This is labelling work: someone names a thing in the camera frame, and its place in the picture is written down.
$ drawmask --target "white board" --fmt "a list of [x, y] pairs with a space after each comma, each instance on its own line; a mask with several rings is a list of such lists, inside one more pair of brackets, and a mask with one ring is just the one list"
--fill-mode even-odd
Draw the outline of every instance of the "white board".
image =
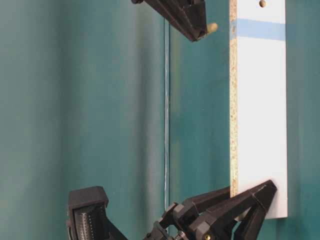
[[273, 219], [288, 216], [286, 5], [265, 2], [230, 0], [230, 169], [233, 196], [273, 180]]

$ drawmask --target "gripper jaw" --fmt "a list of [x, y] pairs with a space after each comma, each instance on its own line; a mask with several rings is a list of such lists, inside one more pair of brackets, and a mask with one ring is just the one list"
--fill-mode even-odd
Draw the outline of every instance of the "gripper jaw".
[[276, 186], [269, 180], [208, 208], [189, 226], [193, 239], [230, 240], [226, 226], [249, 210], [234, 239], [256, 240], [276, 191]]
[[[235, 219], [244, 215], [235, 240], [256, 240], [277, 191], [271, 180], [230, 198], [230, 188], [173, 203], [156, 221], [144, 240], [231, 240]], [[100, 186], [69, 194], [69, 240], [127, 240], [106, 215], [108, 198]], [[176, 237], [166, 229], [175, 226]]]
[[169, 21], [190, 41], [198, 41], [208, 34], [205, 0], [131, 0], [143, 1]]
[[159, 229], [159, 224], [148, 233], [145, 240], [231, 240], [235, 219], [245, 212], [245, 218], [234, 233], [235, 240], [256, 240], [266, 214], [277, 191], [269, 180], [230, 198], [229, 187], [186, 199], [170, 207], [171, 221], [179, 234], [172, 238]]

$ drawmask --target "green backdrop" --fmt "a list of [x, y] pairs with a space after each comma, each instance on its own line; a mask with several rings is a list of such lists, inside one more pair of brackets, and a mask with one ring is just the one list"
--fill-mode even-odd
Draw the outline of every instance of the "green backdrop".
[[[0, 239], [66, 239], [68, 191], [92, 185], [142, 239], [163, 211], [165, 147], [169, 202], [229, 185], [229, 4], [206, 2], [219, 30], [190, 43], [129, 0], [0, 1]], [[259, 239], [313, 240], [320, 3], [286, 9], [289, 218]]]

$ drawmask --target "drilled hole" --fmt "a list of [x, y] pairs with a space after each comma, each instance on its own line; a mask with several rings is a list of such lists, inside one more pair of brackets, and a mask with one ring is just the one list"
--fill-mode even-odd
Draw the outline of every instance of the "drilled hole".
[[267, 2], [265, 0], [260, 0], [259, 5], [260, 7], [264, 8], [267, 6]]

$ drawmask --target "blue tape stripe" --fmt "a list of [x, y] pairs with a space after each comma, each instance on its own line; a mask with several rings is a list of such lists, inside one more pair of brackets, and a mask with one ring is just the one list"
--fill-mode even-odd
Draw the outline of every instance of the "blue tape stripe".
[[238, 18], [230, 24], [230, 39], [235, 37], [285, 41], [286, 24]]

